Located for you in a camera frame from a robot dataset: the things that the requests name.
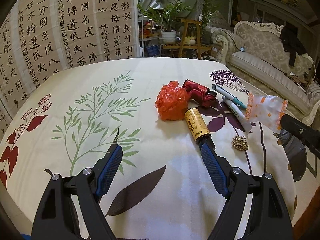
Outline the gold cylindrical bottle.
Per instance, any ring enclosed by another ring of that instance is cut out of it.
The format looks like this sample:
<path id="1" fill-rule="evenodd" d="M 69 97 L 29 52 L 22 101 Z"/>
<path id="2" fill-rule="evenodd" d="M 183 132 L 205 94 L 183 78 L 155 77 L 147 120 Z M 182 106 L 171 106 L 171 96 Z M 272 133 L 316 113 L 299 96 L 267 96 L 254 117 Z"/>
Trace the gold cylindrical bottle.
<path id="1" fill-rule="evenodd" d="M 197 145 L 199 145 L 203 139 L 211 138 L 211 133 L 198 109 L 188 109 L 184 114 L 184 119 Z"/>

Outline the wooden plant stand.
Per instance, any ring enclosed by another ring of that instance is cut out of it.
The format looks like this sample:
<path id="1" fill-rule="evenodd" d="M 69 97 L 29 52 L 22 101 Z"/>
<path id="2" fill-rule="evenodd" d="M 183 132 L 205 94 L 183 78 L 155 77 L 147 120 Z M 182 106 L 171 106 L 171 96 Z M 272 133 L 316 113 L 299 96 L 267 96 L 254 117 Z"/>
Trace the wooden plant stand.
<path id="1" fill-rule="evenodd" d="M 210 41 L 202 42 L 204 36 L 201 33 L 202 22 L 196 20 L 181 19 L 183 24 L 181 37 L 176 36 L 174 43 L 162 42 L 161 54 L 178 58 L 202 59 L 211 53 L 213 45 Z"/>

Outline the calligraphy folding screen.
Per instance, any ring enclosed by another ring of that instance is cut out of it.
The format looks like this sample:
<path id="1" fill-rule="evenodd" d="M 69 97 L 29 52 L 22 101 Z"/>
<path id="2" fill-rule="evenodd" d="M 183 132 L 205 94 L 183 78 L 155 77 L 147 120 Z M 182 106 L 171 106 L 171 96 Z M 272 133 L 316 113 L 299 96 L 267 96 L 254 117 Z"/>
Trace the calligraphy folding screen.
<path id="1" fill-rule="evenodd" d="M 65 69 L 138 57 L 137 0 L 1 0 L 1 133 Z"/>

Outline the orange plastic bag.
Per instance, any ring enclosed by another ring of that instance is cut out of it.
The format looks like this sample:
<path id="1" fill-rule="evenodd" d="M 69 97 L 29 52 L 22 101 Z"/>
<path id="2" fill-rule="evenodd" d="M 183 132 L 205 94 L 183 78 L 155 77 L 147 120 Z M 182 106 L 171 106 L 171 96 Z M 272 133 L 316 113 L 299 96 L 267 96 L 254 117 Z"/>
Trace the orange plastic bag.
<path id="1" fill-rule="evenodd" d="M 190 97 L 178 81 L 170 81 L 163 85 L 155 102 L 162 121 L 178 121 L 184 119 Z"/>

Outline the gold foil wrapper ball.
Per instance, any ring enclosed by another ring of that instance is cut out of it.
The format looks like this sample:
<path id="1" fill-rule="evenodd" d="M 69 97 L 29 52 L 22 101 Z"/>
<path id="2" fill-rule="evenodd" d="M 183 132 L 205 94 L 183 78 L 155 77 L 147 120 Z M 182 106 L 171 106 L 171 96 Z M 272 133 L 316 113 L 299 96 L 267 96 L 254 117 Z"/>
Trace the gold foil wrapper ball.
<path id="1" fill-rule="evenodd" d="M 232 146 L 239 151 L 248 150 L 248 142 L 245 136 L 237 135 L 232 139 Z"/>

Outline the dark red ribbon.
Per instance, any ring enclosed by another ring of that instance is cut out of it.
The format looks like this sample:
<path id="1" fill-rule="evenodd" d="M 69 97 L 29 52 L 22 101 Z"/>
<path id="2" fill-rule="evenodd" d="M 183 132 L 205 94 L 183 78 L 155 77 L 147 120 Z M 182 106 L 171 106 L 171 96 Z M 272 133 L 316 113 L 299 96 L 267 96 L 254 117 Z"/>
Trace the dark red ribbon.
<path id="1" fill-rule="evenodd" d="M 197 90 L 192 90 L 191 92 L 187 92 L 190 100 L 194 100 L 198 105 L 202 107 L 217 107 L 219 101 L 217 100 L 217 94 L 213 91 L 209 91 L 208 93 L 204 93 Z"/>

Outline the white green tube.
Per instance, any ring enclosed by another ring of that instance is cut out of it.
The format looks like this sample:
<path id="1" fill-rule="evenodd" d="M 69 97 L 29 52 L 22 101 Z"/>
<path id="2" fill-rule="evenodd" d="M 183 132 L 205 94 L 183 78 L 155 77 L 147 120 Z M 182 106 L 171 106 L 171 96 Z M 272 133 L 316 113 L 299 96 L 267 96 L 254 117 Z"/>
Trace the white green tube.
<path id="1" fill-rule="evenodd" d="M 245 115 L 242 113 L 242 111 L 240 111 L 240 109 L 236 106 L 236 104 L 232 100 L 229 100 L 225 96 L 222 96 L 222 99 L 224 103 L 226 103 L 226 105 L 232 111 L 232 113 L 235 115 L 237 120 L 240 122 L 241 126 L 244 129 L 244 132 L 248 134 L 252 129 L 251 123 L 245 119 Z"/>

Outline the black clothing on sofa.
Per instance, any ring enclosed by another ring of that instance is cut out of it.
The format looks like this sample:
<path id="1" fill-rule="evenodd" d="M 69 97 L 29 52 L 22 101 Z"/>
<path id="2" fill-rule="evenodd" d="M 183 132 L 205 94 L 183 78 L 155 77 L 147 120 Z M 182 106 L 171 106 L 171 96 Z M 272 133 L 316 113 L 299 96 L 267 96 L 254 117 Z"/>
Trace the black clothing on sofa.
<path id="1" fill-rule="evenodd" d="M 280 39 L 283 44 L 283 48 L 286 52 L 289 52 L 289 66 L 295 66 L 296 54 L 304 55 L 307 53 L 306 48 L 297 37 L 298 28 L 289 22 L 281 30 Z"/>

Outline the yellow bowl on stand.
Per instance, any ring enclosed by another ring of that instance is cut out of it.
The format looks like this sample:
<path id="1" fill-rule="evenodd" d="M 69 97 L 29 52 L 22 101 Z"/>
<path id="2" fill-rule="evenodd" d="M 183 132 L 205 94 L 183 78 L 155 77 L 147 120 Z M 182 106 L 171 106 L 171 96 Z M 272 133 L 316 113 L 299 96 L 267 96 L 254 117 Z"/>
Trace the yellow bowl on stand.
<path id="1" fill-rule="evenodd" d="M 186 45 L 195 45 L 196 44 L 196 37 L 195 36 L 187 36 L 185 39 L 184 39 L 184 44 Z"/>

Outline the floral patterned tablecloth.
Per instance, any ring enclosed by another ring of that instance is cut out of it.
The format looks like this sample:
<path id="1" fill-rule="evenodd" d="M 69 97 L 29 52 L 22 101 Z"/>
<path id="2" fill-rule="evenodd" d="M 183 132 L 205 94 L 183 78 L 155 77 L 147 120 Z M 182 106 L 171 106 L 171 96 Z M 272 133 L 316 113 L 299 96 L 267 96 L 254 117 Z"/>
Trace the floral patterned tablecloth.
<path id="1" fill-rule="evenodd" d="M 217 94 L 196 108 L 211 138 L 162 121 L 163 85 L 185 80 Z M 136 58 L 63 70 L 35 89 L 1 142 L 1 181 L 31 221 L 31 239 L 292 239 L 296 191 L 278 134 L 258 121 L 246 134 L 217 84 L 246 107 L 250 91 L 223 64 Z M 245 136 L 248 150 L 232 139 Z M 227 176 L 219 194 L 201 157 L 207 143 Z M 123 158 L 104 196 L 94 166 L 117 144 Z"/>

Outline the white teal tube box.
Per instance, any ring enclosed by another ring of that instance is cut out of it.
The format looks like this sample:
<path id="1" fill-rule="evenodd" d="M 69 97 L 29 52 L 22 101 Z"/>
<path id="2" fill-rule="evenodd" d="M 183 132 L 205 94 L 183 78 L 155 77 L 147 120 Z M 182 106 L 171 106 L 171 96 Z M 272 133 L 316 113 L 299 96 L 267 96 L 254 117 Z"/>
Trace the white teal tube box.
<path id="1" fill-rule="evenodd" d="M 212 89 L 216 92 L 220 93 L 221 95 L 225 96 L 227 99 L 231 100 L 236 105 L 240 106 L 243 109 L 246 109 L 246 106 L 235 96 L 233 96 L 231 93 L 223 89 L 221 86 L 217 84 L 212 84 Z"/>

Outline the black lined trash bin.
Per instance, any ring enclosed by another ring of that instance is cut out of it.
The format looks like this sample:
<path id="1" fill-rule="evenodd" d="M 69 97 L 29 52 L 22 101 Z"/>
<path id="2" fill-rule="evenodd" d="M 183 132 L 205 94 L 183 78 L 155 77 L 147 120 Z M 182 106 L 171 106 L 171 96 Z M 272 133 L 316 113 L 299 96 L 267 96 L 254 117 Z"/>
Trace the black lined trash bin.
<path id="1" fill-rule="evenodd" d="M 289 160 L 289 170 L 293 174 L 294 181 L 301 180 L 306 172 L 307 164 L 305 146 L 297 137 L 284 129 L 278 134 L 278 138 Z"/>

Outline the potted plant white pot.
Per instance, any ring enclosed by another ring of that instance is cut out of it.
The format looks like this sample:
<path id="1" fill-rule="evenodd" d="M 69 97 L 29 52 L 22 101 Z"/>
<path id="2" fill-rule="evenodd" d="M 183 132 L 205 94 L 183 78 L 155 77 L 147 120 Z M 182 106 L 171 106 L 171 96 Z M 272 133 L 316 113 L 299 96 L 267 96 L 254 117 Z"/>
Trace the potted plant white pot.
<path id="1" fill-rule="evenodd" d="M 161 29 L 161 38 L 163 44 L 176 43 L 176 25 L 180 23 L 183 14 L 187 15 L 192 11 L 191 7 L 186 6 L 183 2 L 168 3 L 163 9 L 143 9 L 138 5 L 139 11 L 143 16 L 151 19 Z"/>

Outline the clear orange dotted wrapper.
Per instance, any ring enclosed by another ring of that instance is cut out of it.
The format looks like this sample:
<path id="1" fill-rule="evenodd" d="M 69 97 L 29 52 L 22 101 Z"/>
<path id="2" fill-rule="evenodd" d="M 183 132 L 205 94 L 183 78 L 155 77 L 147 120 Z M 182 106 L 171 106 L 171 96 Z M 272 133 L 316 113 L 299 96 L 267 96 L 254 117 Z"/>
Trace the clear orange dotted wrapper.
<path id="1" fill-rule="evenodd" d="M 286 113 L 288 100 L 274 95 L 248 94 L 245 119 L 249 122 L 258 121 L 274 133 L 281 131 L 280 120 Z"/>

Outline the tall plant dark pot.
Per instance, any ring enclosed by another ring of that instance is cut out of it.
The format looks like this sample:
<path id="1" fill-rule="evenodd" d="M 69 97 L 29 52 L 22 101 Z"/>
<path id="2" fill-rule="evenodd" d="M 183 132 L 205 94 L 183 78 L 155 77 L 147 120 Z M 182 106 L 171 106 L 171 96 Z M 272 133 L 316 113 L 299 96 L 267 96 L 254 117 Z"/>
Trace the tall plant dark pot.
<path id="1" fill-rule="evenodd" d="M 204 45 L 210 44 L 210 31 L 206 31 L 206 27 L 214 15 L 214 6 L 211 0 L 202 0 L 202 10 L 199 16 L 201 21 L 201 43 Z"/>

